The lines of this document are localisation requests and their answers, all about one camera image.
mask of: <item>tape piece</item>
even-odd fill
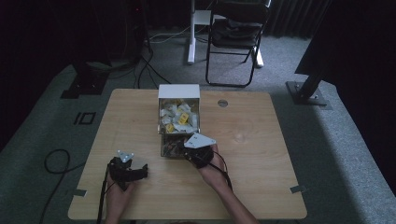
[[[85,189],[75,189],[75,191],[73,192],[73,195],[79,196],[79,197],[85,197],[85,195],[87,195],[87,190],[85,190]]]
[[[306,187],[304,185],[298,185],[295,187],[290,188],[291,193],[297,193],[297,192],[305,192],[306,191]]]

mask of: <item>table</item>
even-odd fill
[[[267,6],[271,4],[271,0],[268,0]],[[195,25],[209,25],[210,23],[210,10],[195,10],[195,0],[191,0],[191,36],[189,45],[189,58],[187,63],[194,64],[195,62]],[[258,67],[263,67],[264,62],[262,61],[262,54],[260,49],[257,49],[259,53],[257,54],[256,64]]]
[[[219,100],[228,103],[221,107]],[[233,190],[258,219],[304,218],[301,192],[271,97],[265,92],[201,91],[201,133],[217,140]],[[228,219],[216,193],[185,160],[163,158],[157,90],[114,90],[78,183],[68,215],[96,219],[106,164],[117,150],[135,154],[133,168],[148,164],[127,219]],[[237,132],[247,134],[238,139]]]

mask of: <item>human hand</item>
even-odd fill
[[[114,180],[107,176],[107,192],[106,192],[106,224],[117,224],[125,208],[128,206],[132,198],[135,182],[127,183],[127,189],[123,191]]]
[[[218,145],[211,145],[212,150],[215,152],[215,155],[211,161],[211,163],[220,168],[221,171],[224,171],[224,163],[220,156],[216,153],[219,153]],[[209,185],[212,189],[216,190],[222,188],[224,186],[227,187],[227,181],[224,175],[214,167],[207,165],[201,169],[198,169],[198,172],[201,174],[203,180]]]

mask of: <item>folding chair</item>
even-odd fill
[[[251,83],[258,55],[258,49],[262,40],[262,31],[269,17],[269,8],[264,3],[220,2],[218,1],[211,9],[209,36],[206,51],[205,79],[209,85],[240,87],[244,88]],[[211,46],[218,49],[242,49],[242,52],[212,51]],[[210,54],[233,54],[245,55],[243,61],[248,60],[254,52],[250,77],[247,83],[218,83],[209,80]]]

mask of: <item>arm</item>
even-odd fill
[[[110,175],[107,176],[106,193],[106,221],[105,224],[118,224],[123,211],[132,198],[135,182],[130,182],[127,190],[123,191],[118,184],[114,184]]]
[[[217,145],[213,145],[212,149],[219,153]],[[224,164],[216,154],[212,163],[224,170]],[[219,195],[224,207],[227,209],[235,224],[259,223],[259,221],[246,209],[233,191],[228,187],[226,179],[218,170],[208,165],[198,171],[206,184]]]

